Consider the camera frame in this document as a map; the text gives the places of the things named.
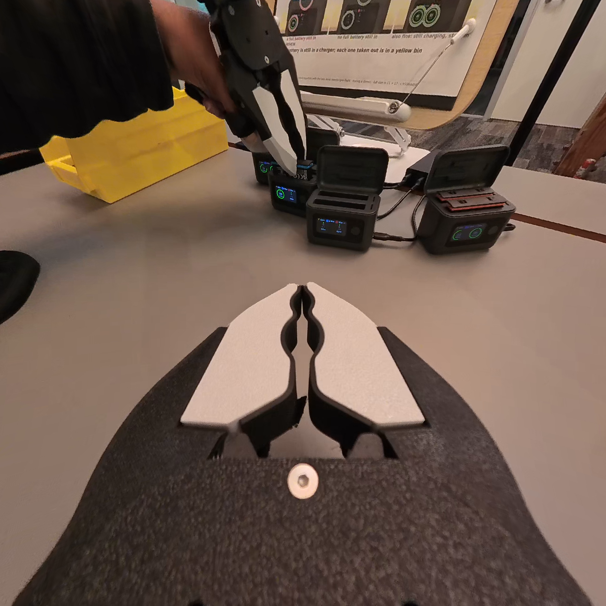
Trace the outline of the brown wooden panel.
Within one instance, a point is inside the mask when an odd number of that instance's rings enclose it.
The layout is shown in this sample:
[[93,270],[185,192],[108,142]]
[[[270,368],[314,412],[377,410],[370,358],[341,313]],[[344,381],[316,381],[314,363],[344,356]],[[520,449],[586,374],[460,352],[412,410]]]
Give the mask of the brown wooden panel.
[[572,178],[587,158],[600,160],[605,156],[605,95],[565,150],[552,173]]

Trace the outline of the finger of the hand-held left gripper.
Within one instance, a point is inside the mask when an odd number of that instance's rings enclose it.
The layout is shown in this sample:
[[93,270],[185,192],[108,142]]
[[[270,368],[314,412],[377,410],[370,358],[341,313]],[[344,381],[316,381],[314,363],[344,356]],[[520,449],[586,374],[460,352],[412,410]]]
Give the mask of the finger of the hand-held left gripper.
[[276,152],[280,163],[299,163],[307,158],[306,116],[291,71],[284,69],[277,79]]
[[295,174],[298,158],[281,121],[274,95],[263,87],[256,87],[253,95],[269,131],[269,137],[263,140],[266,148],[284,171]]

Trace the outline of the black battery red edge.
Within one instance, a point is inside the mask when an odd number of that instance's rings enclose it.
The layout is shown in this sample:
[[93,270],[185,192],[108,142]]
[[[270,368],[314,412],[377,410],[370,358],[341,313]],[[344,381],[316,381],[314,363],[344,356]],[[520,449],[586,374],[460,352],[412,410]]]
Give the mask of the black battery red edge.
[[462,212],[467,210],[480,210],[485,208],[500,208],[507,203],[507,200],[498,194],[492,194],[488,196],[450,198],[444,200],[443,202],[450,211]]
[[470,198],[489,198],[495,195],[495,192],[491,188],[465,188],[465,189],[454,189],[454,190],[442,190],[436,192],[436,196],[443,201],[457,200],[457,199],[470,199]]

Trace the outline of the black multiport charger hub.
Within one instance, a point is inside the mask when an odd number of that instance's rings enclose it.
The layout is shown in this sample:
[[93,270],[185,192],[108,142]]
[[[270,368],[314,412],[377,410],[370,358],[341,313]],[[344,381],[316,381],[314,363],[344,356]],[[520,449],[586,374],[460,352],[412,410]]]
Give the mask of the black multiport charger hub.
[[423,190],[434,160],[440,152],[440,149],[435,149],[409,166],[405,172],[403,184],[411,189]]

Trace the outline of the yellow plastic bin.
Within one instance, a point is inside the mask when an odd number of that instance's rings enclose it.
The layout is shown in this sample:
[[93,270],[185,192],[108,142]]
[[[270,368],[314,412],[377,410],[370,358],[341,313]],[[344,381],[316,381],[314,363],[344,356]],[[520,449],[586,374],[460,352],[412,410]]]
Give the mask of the yellow plastic bin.
[[184,90],[173,106],[127,122],[102,121],[80,138],[54,136],[39,151],[57,180],[114,203],[229,147],[223,120]]

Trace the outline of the person's left hand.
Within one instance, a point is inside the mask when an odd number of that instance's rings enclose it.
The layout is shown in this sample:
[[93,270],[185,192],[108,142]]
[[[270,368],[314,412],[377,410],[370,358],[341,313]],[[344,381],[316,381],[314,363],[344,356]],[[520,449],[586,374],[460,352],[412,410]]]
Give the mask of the person's left hand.
[[201,90],[204,107],[216,117],[235,113],[237,108],[210,35],[209,17],[170,1],[150,4],[172,79]]

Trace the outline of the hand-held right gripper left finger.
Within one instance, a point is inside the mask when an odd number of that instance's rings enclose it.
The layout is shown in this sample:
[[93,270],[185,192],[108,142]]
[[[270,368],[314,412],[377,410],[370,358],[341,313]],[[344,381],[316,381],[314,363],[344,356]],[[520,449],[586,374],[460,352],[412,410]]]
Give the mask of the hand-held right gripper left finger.
[[295,428],[304,412],[293,350],[302,287],[287,284],[240,313],[226,328],[180,423],[187,428],[245,435],[255,457]]

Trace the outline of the black battery charging case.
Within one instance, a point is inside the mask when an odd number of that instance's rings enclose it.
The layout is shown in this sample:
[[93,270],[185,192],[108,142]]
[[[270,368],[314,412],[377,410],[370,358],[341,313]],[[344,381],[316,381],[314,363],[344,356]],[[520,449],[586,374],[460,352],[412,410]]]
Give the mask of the black battery charging case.
[[[307,128],[307,151],[311,152],[311,160],[316,163],[318,153],[324,146],[339,145],[335,132],[317,127]],[[307,201],[317,190],[318,184],[302,181],[295,174],[288,174],[276,163],[269,175],[269,191],[271,204],[274,209],[296,216],[306,216]]]
[[[441,151],[424,184],[425,208],[417,241],[429,254],[483,252],[508,229],[515,206],[493,185],[510,154],[506,145]],[[491,188],[507,203],[500,208],[452,212],[436,196],[442,190]]]
[[371,246],[389,166],[382,148],[323,146],[316,189],[306,204],[311,244],[366,252]]
[[269,185],[269,175],[272,173],[276,162],[273,156],[267,151],[263,143],[255,145],[252,151],[253,168],[257,182],[261,185]]

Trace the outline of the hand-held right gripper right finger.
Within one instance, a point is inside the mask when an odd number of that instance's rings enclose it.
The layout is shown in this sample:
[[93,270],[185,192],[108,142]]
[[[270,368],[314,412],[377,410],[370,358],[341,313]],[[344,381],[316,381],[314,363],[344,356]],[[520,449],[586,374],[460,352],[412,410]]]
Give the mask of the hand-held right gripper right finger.
[[314,427],[346,458],[361,435],[375,435],[380,452],[389,431],[422,427],[425,416],[379,327],[351,303],[308,282],[302,291],[312,350],[308,410]]

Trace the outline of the white board ledge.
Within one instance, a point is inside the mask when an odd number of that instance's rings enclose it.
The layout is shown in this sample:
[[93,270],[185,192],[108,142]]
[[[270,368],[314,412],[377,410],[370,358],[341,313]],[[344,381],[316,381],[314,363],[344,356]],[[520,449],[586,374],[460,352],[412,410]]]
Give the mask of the white board ledge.
[[404,102],[373,97],[340,97],[301,91],[302,108],[308,115],[325,116],[374,125],[399,126],[412,115]]

